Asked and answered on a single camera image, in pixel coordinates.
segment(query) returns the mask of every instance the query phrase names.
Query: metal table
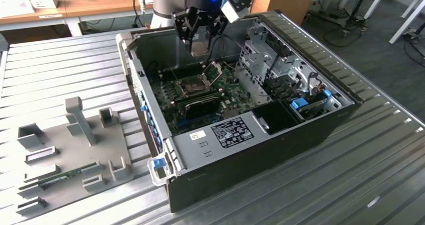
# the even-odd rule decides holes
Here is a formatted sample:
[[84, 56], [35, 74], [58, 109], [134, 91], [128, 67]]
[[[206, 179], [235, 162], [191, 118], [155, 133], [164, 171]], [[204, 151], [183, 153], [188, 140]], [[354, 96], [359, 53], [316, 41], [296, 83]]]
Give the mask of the metal table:
[[28, 224], [424, 223], [424, 124], [292, 22], [280, 27], [367, 102], [322, 145], [175, 214], [146, 166], [150, 151], [115, 33], [12, 45], [0, 66], [2, 223], [20, 220], [12, 205], [19, 146], [11, 128], [30, 121], [40, 127], [66, 123], [59, 108], [71, 95], [83, 98], [87, 116], [104, 106], [120, 112], [136, 178]]

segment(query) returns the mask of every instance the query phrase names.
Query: blue latch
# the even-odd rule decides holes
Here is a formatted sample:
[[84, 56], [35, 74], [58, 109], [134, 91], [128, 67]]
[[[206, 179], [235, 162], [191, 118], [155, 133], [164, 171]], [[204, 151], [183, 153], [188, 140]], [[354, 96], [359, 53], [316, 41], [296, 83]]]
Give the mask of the blue latch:
[[295, 109], [299, 109], [307, 105], [308, 105], [308, 102], [304, 98], [299, 98], [292, 101], [292, 106]]
[[331, 96], [332, 96], [332, 91], [326, 90], [324, 93], [326, 93], [326, 96], [327, 96], [327, 97], [331, 97]]
[[144, 112], [144, 111], [147, 111], [148, 110], [148, 106], [147, 105], [143, 105], [142, 107], [140, 107], [140, 110]]
[[167, 165], [166, 158], [154, 160], [154, 169], [160, 169]]

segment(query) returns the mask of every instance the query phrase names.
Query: blue tab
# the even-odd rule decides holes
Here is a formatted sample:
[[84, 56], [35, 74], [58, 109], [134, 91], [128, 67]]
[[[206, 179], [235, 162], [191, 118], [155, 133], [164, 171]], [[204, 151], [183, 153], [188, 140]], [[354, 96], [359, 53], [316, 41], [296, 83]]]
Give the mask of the blue tab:
[[332, 96], [332, 92], [331, 92], [330, 90], [326, 90], [324, 93], [326, 93], [326, 96], [327, 96], [327, 97], [331, 97], [331, 96]]
[[166, 158], [154, 160], [154, 169], [160, 169], [167, 165]]
[[296, 109], [299, 109], [299, 108], [302, 108], [302, 107], [304, 107], [307, 105], [308, 105], [308, 102], [307, 102], [307, 100], [304, 98], [299, 98], [299, 99], [295, 99], [292, 101], [292, 106]]

